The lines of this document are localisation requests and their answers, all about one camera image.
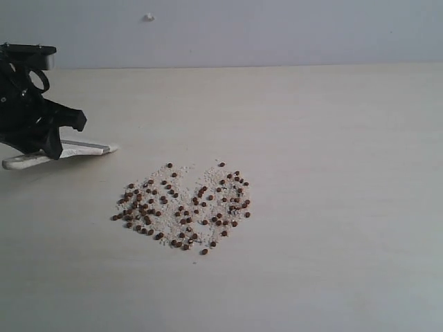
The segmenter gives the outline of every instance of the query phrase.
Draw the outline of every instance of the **white table surface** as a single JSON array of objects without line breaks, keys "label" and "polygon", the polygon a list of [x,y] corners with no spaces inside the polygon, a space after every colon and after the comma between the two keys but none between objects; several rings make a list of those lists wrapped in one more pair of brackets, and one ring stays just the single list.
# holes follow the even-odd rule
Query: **white table surface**
[{"label": "white table surface", "polygon": [[[0,172],[0,331],[442,330],[443,64],[48,76],[121,150]],[[109,220],[125,184],[216,158],[253,215],[210,255]]]}]

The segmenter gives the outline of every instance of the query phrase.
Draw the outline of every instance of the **table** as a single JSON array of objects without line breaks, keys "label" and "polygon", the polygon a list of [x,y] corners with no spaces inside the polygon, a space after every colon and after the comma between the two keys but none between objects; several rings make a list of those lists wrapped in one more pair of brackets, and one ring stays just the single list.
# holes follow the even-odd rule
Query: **table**
[{"label": "table", "polygon": [[[121,149],[0,172],[0,330],[441,329],[443,64],[48,76]],[[216,159],[252,216],[210,255],[109,220],[129,182]]]}]

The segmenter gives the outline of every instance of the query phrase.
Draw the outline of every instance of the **robotic arm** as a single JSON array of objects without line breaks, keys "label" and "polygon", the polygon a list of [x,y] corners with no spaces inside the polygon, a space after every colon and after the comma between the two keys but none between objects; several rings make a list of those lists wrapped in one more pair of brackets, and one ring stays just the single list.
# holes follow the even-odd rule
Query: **robotic arm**
[{"label": "robotic arm", "polygon": [[[49,90],[43,70],[52,68],[55,52],[52,46],[0,46],[0,142],[23,154],[42,150],[57,160],[63,151],[60,127],[83,131],[87,119],[81,110],[42,96]],[[31,72],[42,81],[42,89],[33,84]]]}]

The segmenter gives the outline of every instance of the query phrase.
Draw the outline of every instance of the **pile of seeds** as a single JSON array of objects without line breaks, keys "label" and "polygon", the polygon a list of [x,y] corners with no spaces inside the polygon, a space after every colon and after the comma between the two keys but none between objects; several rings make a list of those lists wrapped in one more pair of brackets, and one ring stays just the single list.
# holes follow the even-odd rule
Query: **pile of seeds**
[{"label": "pile of seeds", "polygon": [[[183,168],[168,163],[144,181],[125,188],[112,220],[122,219],[126,228],[173,248],[214,248],[251,216],[249,183],[240,171],[227,172],[224,166],[220,163],[208,169],[204,183],[191,195],[181,185]],[[207,248],[200,253],[208,254]]]}]

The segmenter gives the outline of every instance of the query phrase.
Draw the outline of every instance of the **white wall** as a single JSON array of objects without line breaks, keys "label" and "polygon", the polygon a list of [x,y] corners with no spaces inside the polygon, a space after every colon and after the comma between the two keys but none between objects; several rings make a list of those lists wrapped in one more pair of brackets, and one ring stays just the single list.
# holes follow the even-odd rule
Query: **white wall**
[{"label": "white wall", "polygon": [[[156,20],[143,22],[151,12]],[[443,60],[441,0],[3,0],[0,42],[63,68]]]}]

